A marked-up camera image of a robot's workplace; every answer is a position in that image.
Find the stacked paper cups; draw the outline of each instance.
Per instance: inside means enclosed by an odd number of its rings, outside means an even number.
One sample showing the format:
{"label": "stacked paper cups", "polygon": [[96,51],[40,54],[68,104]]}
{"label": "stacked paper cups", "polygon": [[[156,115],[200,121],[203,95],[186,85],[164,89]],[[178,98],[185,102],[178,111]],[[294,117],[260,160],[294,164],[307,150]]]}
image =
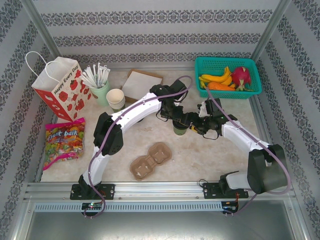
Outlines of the stacked paper cups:
{"label": "stacked paper cups", "polygon": [[106,99],[115,113],[126,108],[125,94],[120,89],[110,90],[106,94]]}

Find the green cup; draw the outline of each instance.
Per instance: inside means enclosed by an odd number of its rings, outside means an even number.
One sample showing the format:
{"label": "green cup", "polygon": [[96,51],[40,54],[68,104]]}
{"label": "green cup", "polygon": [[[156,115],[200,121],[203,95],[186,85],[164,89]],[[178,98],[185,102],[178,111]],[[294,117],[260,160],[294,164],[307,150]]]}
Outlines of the green cup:
{"label": "green cup", "polygon": [[117,112],[122,111],[122,110],[125,109],[125,108],[126,108],[126,105],[123,105],[120,109],[114,109],[114,108],[112,108],[112,110],[113,110],[114,113],[117,113]]}
{"label": "green cup", "polygon": [[172,124],[174,133],[179,136],[185,134],[188,129],[188,126],[185,126],[178,121],[172,121]]}
{"label": "green cup", "polygon": [[106,81],[106,84],[102,88],[90,87],[90,90],[94,95],[93,97],[100,106],[109,106],[106,96],[107,93],[110,91],[110,88],[111,87],[109,81]]}

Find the paper bag handle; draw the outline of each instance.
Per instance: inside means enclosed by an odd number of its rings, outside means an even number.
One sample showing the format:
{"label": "paper bag handle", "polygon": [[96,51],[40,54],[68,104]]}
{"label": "paper bag handle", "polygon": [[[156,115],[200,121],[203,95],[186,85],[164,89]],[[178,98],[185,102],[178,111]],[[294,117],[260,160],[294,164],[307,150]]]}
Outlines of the paper bag handle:
{"label": "paper bag handle", "polygon": [[57,81],[58,83],[60,83],[60,81],[58,81],[57,79],[53,78],[52,76],[50,76],[50,75],[48,74],[47,66],[48,66],[49,64],[51,64],[51,63],[59,63],[59,64],[62,64],[62,66],[63,66],[67,71],[69,71],[69,69],[68,69],[63,63],[61,63],[61,62],[59,62],[59,61],[55,61],[55,60],[50,61],[50,62],[48,62],[48,63],[45,65],[44,70],[45,70],[45,73],[48,75],[48,77],[51,78],[51,79],[53,79],[53,80],[55,80],[55,81]]}
{"label": "paper bag handle", "polygon": [[39,75],[35,73],[35,71],[30,67],[30,65],[29,65],[29,63],[28,63],[27,56],[28,56],[28,54],[30,54],[30,53],[36,53],[36,54],[38,54],[38,55],[42,58],[42,60],[44,61],[45,64],[47,64],[47,62],[46,62],[46,60],[44,59],[44,57],[41,56],[40,53],[38,53],[37,51],[30,51],[30,52],[28,52],[28,53],[25,55],[25,62],[26,62],[26,64],[28,65],[29,69],[30,69],[37,77],[39,77]]}

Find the cable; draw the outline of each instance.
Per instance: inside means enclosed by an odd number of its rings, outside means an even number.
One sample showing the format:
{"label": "cable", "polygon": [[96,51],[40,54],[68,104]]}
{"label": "cable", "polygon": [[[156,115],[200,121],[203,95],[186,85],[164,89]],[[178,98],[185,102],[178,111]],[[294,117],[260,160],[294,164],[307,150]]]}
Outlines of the cable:
{"label": "cable", "polygon": [[177,93],[168,94],[168,95],[163,95],[163,96],[155,96],[155,97],[149,98],[149,99],[147,99],[147,100],[145,100],[145,101],[140,101],[140,102],[138,102],[137,104],[128,107],[128,109],[125,110],[123,113],[121,113],[121,114],[116,118],[116,120],[114,120],[114,122],[111,124],[111,126],[109,127],[108,131],[106,132],[106,134],[105,134],[105,136],[104,136],[104,139],[103,139],[102,144],[101,144],[101,146],[100,146],[100,148],[99,148],[99,151],[96,152],[96,154],[92,157],[92,159],[91,159],[91,161],[90,161],[90,163],[89,163],[89,167],[88,167],[88,180],[89,180],[90,186],[91,186],[92,189],[95,191],[95,193],[101,198],[101,200],[103,201],[103,207],[102,207],[101,211],[98,212],[98,213],[97,213],[96,215],[94,215],[94,216],[88,216],[88,215],[86,215],[86,212],[87,212],[87,210],[88,210],[88,208],[86,208],[86,209],[84,210],[84,212],[83,212],[83,215],[84,215],[85,218],[87,218],[87,217],[90,217],[91,219],[96,218],[96,217],[98,217],[99,215],[101,215],[101,214],[105,211],[105,209],[106,209],[106,200],[105,200],[104,196],[102,196],[102,194],[95,188],[95,186],[94,186],[93,183],[92,183],[92,180],[91,180],[91,166],[92,166],[92,163],[94,162],[94,160],[95,160],[95,159],[99,156],[99,154],[102,152],[102,150],[103,150],[103,148],[104,148],[104,145],[105,145],[105,143],[106,143],[106,141],[107,141],[107,138],[108,138],[108,136],[109,136],[112,128],[116,125],[116,123],[117,123],[120,119],[122,119],[123,116],[125,116],[128,112],[130,112],[131,110],[133,110],[134,108],[136,108],[136,107],[138,107],[138,106],[140,106],[140,105],[142,105],[142,104],[145,104],[145,103],[150,102],[150,101],[152,101],[152,100],[175,97],[175,96],[177,96],[177,95],[181,95],[181,94],[189,91],[189,89],[192,87],[193,79],[192,79],[190,76],[188,76],[188,75],[184,75],[184,76],[178,77],[177,80],[180,80],[180,79],[182,79],[182,78],[189,78],[189,79],[191,80],[191,81],[190,81],[190,85],[189,85],[186,89],[184,89],[184,90],[182,90],[182,91],[180,91],[180,92],[177,92]]}
{"label": "cable", "polygon": [[158,114],[161,112],[161,109],[155,114],[155,117],[157,118],[157,119],[159,119],[159,120],[161,120],[161,121],[163,121],[163,122],[168,122],[168,120],[169,120],[169,117],[167,117],[165,120],[162,120],[160,117],[158,117]]}
{"label": "cable", "polygon": [[201,181],[206,182],[207,184],[209,183],[207,180],[201,178],[201,179],[198,181],[198,184],[199,184],[199,186],[200,186],[201,188],[204,188],[204,185],[203,185],[203,184],[201,185],[201,183],[200,183]]}
{"label": "cable", "polygon": [[[280,165],[280,167],[282,168],[282,170],[284,171],[284,174],[286,176],[286,180],[287,180],[287,186],[286,189],[281,191],[281,192],[274,192],[274,191],[268,191],[267,193],[269,194],[274,194],[274,195],[282,195],[282,194],[286,194],[287,192],[290,191],[291,188],[291,178],[289,175],[288,170],[286,169],[286,167],[283,165],[283,163],[279,160],[279,158],[277,158],[276,155],[274,155],[266,146],[264,146],[263,144],[261,144],[259,141],[257,141],[247,130],[245,130],[243,127],[239,126],[238,124],[236,124],[227,114],[226,112],[222,109],[222,107],[216,102],[216,100],[214,99],[214,97],[211,95],[211,92],[209,91],[209,89],[206,87],[205,88],[206,91],[208,92],[208,96],[209,98],[214,102],[214,104],[217,106],[217,108],[223,113],[223,115],[225,115],[225,117],[238,129],[240,129],[245,135],[247,135],[249,138],[251,138],[256,144],[258,144],[260,147],[262,147],[271,157],[273,157],[274,160],[276,160],[276,162]],[[249,201],[249,203],[256,197],[256,195],[254,195],[252,197],[252,199]]]}
{"label": "cable", "polygon": [[235,213],[233,213],[232,211],[229,211],[229,210],[227,210],[227,209],[223,209],[223,210],[222,210],[222,213],[223,213],[223,212],[226,212],[226,213],[225,213],[225,217],[227,217],[227,213],[228,213],[228,214],[231,214],[232,217],[233,217],[234,214],[235,214]]}
{"label": "cable", "polygon": [[210,140],[217,140],[219,138],[219,134],[216,138],[209,138],[209,137],[205,137],[204,134],[201,135],[204,139],[210,139]]}
{"label": "cable", "polygon": [[242,208],[240,208],[240,210],[235,212],[233,215],[237,215],[237,214],[241,213],[243,210],[245,210],[252,203],[252,201],[256,198],[257,195],[258,194],[253,195],[253,197]]}

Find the metal bracket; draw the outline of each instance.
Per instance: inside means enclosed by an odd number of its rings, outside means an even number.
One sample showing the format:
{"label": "metal bracket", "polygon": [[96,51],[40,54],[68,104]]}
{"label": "metal bracket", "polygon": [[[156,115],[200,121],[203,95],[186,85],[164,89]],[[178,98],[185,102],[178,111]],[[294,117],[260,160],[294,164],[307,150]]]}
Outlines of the metal bracket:
{"label": "metal bracket", "polygon": [[249,194],[244,189],[234,189],[223,194],[219,183],[206,182],[202,184],[204,199],[233,199],[238,193],[239,199],[247,199]]}
{"label": "metal bracket", "polygon": [[[115,185],[114,184],[99,184],[96,186],[99,193],[102,194],[105,200],[113,200],[115,195]],[[73,184],[70,193],[71,200],[100,200],[101,198],[98,194],[93,196],[86,193],[80,186],[80,184]]]}

